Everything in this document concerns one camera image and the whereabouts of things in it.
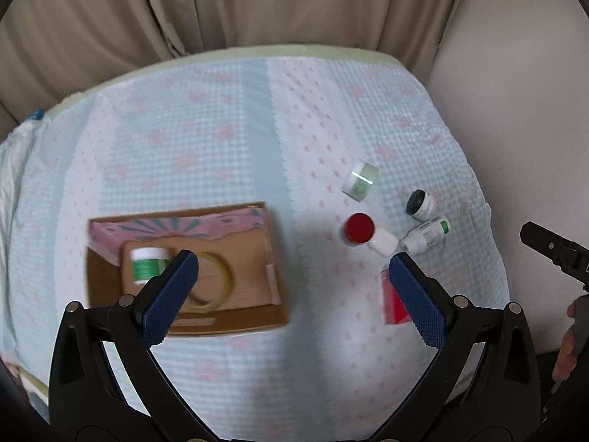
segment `silver bolt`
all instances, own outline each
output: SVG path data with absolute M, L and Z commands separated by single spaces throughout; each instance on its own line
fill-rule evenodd
M 127 306 L 130 306 L 131 304 L 133 304 L 133 301 L 135 300 L 135 298 L 130 295 L 130 294 L 125 294 L 124 296 L 121 296 L 119 299 L 119 305 L 123 306 L 124 308 L 126 308 Z
M 519 314 L 521 312 L 521 306 L 516 302 L 510 302 L 508 307 L 514 314 Z
M 456 296 L 454 298 L 454 304 L 459 308 L 467 308 L 468 307 L 468 299 L 464 296 Z
M 76 312 L 80 306 L 78 301 L 72 301 L 66 306 L 67 312 Z

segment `mattress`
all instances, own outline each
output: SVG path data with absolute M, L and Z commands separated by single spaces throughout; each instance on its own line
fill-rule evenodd
M 341 192 L 358 159 L 379 168 L 363 202 Z M 45 383 L 64 307 L 87 303 L 88 219 L 266 201 L 281 235 L 290 323 L 152 348 L 225 439 L 360 440 L 435 355 L 413 324 L 385 324 L 387 258 L 339 237 L 355 212 L 402 237 L 417 225 L 405 213 L 410 193 L 427 190 L 452 231 L 416 257 L 420 267 L 477 305 L 509 299 L 475 174 L 423 86 L 378 53 L 275 46 L 161 63 L 24 122 L 0 160 L 0 350 Z

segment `pink patterned paper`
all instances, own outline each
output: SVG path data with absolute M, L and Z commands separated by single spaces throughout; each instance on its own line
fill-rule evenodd
M 144 241 L 158 237 L 189 236 L 219 239 L 230 233 L 240 233 L 263 227 L 265 210 L 247 207 L 225 213 L 187 217 L 146 217 L 123 222 L 91 222 L 88 233 L 91 248 L 109 261 L 118 261 L 123 245 L 128 241 Z

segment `red cap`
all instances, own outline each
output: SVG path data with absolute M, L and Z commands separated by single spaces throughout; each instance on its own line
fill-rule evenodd
M 343 225 L 344 236 L 352 244 L 364 244 L 374 235 L 374 222 L 369 215 L 355 213 Z

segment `cardboard box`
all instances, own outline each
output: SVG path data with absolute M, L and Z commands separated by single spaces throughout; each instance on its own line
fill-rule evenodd
M 232 267 L 236 277 L 232 297 L 216 311 L 208 313 L 190 312 L 185 304 L 169 334 L 206 335 L 266 329 L 288 323 L 288 310 L 278 267 L 277 255 L 273 250 L 273 228 L 270 212 L 262 202 L 202 208 L 164 213 L 132 214 L 117 217 L 93 219 L 92 222 L 123 222 L 146 217 L 186 217 L 235 211 L 247 207 L 258 207 L 266 214 L 266 224 L 241 233 L 228 234 L 217 240 L 198 237 L 164 237 L 148 241 L 128 242 L 122 253 L 121 265 L 107 262 L 95 251 L 87 252 L 87 289 L 90 307 L 110 306 L 123 294 L 136 294 L 140 287 L 134 285 L 133 269 L 129 252 L 133 248 L 158 246 L 170 248 L 175 255 L 180 249 L 193 252 L 210 251 L 221 255 Z M 202 295 L 209 291 L 198 288 Z

